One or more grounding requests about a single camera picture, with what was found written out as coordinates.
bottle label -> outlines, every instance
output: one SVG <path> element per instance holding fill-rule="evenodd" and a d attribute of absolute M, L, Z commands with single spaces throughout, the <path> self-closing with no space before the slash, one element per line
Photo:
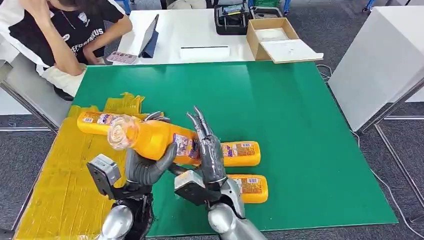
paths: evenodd
<path fill-rule="evenodd" d="M 189 139 L 186 136 L 174 133 L 172 142 L 177 144 L 176 155 L 187 156 L 192 159 L 199 158 L 199 140 Z"/>
<path fill-rule="evenodd" d="M 261 179 L 257 177 L 233 178 L 241 194 L 261 194 Z"/>
<path fill-rule="evenodd" d="M 112 115 L 112 114 L 103 113 L 103 114 L 100 114 L 100 116 L 98 117 L 97 123 L 98 124 L 112 125 L 114 120 L 117 119 L 118 117 L 119 117 L 119 115 L 114 115 L 114 114 Z"/>
<path fill-rule="evenodd" d="M 236 144 L 225 144 L 222 143 L 222 153 L 224 157 L 236 157 L 236 156 L 252 156 L 255 155 L 255 147 L 253 144 L 236 143 Z"/>
<path fill-rule="evenodd" d="M 100 112 L 86 112 L 82 121 L 84 123 L 97 123 L 97 124 L 106 124 L 112 125 L 113 121 L 118 118 L 119 115 L 116 114 L 107 114 Z"/>

white paper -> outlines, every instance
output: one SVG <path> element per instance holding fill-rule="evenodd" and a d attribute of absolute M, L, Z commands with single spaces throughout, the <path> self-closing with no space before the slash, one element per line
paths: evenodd
<path fill-rule="evenodd" d="M 183 60 L 225 59 L 230 56 L 229 46 L 180 47 L 179 56 Z"/>
<path fill-rule="evenodd" d="M 255 30 L 259 42 L 288 40 L 283 28 L 268 28 Z"/>
<path fill-rule="evenodd" d="M 262 41 L 260 44 L 275 63 L 318 60 L 324 56 L 323 53 L 316 53 L 300 39 Z"/>

human hand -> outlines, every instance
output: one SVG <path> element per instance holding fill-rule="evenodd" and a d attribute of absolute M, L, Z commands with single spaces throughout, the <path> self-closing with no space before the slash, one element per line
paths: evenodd
<path fill-rule="evenodd" d="M 88 44 L 82 48 L 82 52 L 84 53 L 84 56 L 88 61 L 88 64 L 90 65 L 100 64 L 99 59 L 96 57 L 96 55 L 94 55 L 94 50 L 92 50 Z"/>
<path fill-rule="evenodd" d="M 47 0 L 18 0 L 19 4 L 28 11 L 37 24 L 50 22 L 50 9 Z"/>

blue chair leg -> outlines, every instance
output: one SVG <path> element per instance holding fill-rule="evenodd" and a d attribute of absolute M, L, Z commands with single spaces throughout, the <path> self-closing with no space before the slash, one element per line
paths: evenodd
<path fill-rule="evenodd" d="M 122 2 L 123 2 L 123 9 L 125 10 L 125 13 L 130 14 L 131 13 L 130 0 L 122 0 Z"/>
<path fill-rule="evenodd" d="M 366 6 L 362 9 L 362 12 L 366 12 L 368 10 L 370 10 L 371 6 L 373 5 L 375 0 L 368 0 L 368 3 L 366 4 Z"/>
<path fill-rule="evenodd" d="M 285 2 L 284 2 L 284 7 L 282 9 L 282 14 L 284 16 L 287 16 L 289 14 L 289 6 L 290 6 L 291 1 L 292 0 L 285 0 Z"/>

cable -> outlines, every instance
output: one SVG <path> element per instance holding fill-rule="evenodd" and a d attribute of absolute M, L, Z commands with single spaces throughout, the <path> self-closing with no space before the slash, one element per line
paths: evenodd
<path fill-rule="evenodd" d="M 317 68 L 327 68 L 328 71 L 330 72 L 330 76 L 328 76 L 327 74 L 323 73 L 323 72 L 319 72 L 321 74 L 322 80 L 324 80 L 324 82 L 328 82 L 329 79 L 331 78 L 331 76 L 333 75 L 333 71 L 331 70 L 331 67 L 324 65 L 324 64 L 318 64 L 316 65 Z"/>
<path fill-rule="evenodd" d="M 356 136 L 356 138 L 357 138 L 357 144 L 358 144 L 358 148 L 360 148 L 361 147 L 361 144 L 360 144 L 360 138 L 359 138 L 359 136 L 358 136 L 358 134 L 356 134 L 354 131 L 352 131 L 352 130 L 350 130 L 350 132 L 353 134 L 353 135 L 355 135 Z M 397 210 L 399 211 L 399 213 L 400 213 L 400 215 L 402 216 L 402 219 L 403 219 L 403 222 L 405 223 L 405 225 L 409 228 L 409 230 L 411 230 L 414 234 L 416 234 L 417 236 L 419 236 L 420 238 L 422 238 L 422 239 L 424 239 L 424 236 L 423 235 L 421 235 L 421 234 L 419 234 L 417 231 L 415 231 L 409 224 L 408 224 L 408 221 L 407 221 L 407 219 L 405 218 L 405 215 L 404 215 L 404 212 L 402 212 L 402 210 L 401 210 L 401 207 L 398 205 L 398 202 L 396 202 L 396 200 L 395 200 L 395 196 L 393 195 L 393 193 L 392 193 L 392 190 L 390 189 L 390 187 L 389 187 L 389 185 L 387 185 L 387 183 L 385 183 L 378 175 L 377 175 L 377 173 L 375 173 L 374 171 L 373 171 L 373 169 L 372 168 L 369 168 L 370 170 L 371 170 L 371 172 L 372 172 L 372 174 L 374 174 L 374 176 L 382 183 L 382 184 L 384 184 L 385 185 L 385 187 L 387 188 L 387 190 L 388 190 L 388 193 L 390 194 L 390 196 L 391 196 L 391 199 L 393 200 L 393 203 L 394 203 L 394 205 L 396 206 L 396 208 L 397 208 Z"/>

